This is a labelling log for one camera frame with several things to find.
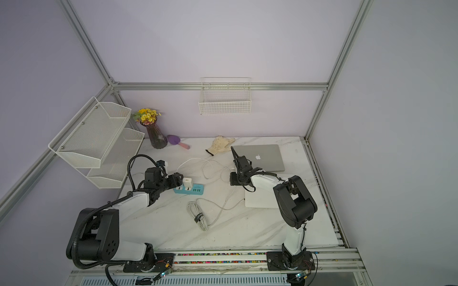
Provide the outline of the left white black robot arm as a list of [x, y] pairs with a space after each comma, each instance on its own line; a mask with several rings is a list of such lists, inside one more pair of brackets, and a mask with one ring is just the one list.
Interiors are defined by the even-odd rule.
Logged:
[[128, 241], [120, 223], [156, 202], [164, 191], [182, 186], [180, 173], [162, 176], [156, 168], [145, 172], [145, 179], [125, 196], [98, 208], [80, 211], [66, 248], [66, 256], [79, 269], [125, 263], [143, 268], [154, 267], [157, 256], [150, 243]]

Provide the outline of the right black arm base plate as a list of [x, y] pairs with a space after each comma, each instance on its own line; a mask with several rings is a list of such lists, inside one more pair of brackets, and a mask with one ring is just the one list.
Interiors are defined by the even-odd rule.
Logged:
[[270, 271], [312, 271], [316, 269], [310, 251], [302, 251], [298, 255], [290, 255], [282, 251], [269, 251], [266, 256], [267, 267]]

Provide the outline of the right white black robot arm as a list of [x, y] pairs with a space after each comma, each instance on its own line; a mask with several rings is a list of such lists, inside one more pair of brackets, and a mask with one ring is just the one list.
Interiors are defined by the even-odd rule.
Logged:
[[230, 174], [230, 182], [245, 189], [246, 207], [276, 209], [289, 227], [281, 250], [266, 253], [268, 270], [314, 270], [313, 254], [304, 242], [307, 223], [318, 207], [303, 180], [297, 175], [283, 179], [276, 173], [254, 168], [245, 156], [235, 152], [233, 156], [235, 171]]

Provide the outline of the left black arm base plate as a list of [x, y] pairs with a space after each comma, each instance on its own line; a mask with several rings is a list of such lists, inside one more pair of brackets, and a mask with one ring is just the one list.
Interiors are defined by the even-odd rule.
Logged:
[[138, 262], [128, 262], [124, 268], [125, 273], [148, 273], [164, 272], [172, 268], [175, 254], [173, 253], [155, 253]]

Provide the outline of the white laptop charger brick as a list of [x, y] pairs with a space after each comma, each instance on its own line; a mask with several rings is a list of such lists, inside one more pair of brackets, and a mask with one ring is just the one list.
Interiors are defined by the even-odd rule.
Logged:
[[183, 181], [183, 186], [184, 186], [184, 189], [189, 191], [193, 188], [193, 180], [192, 178], [184, 178]]

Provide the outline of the teal power strip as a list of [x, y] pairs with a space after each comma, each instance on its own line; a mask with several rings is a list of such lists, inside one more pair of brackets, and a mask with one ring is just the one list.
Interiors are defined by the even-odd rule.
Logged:
[[185, 187], [184, 185], [173, 189], [175, 194], [185, 195], [203, 195], [204, 186], [202, 184], [194, 184], [192, 187]]

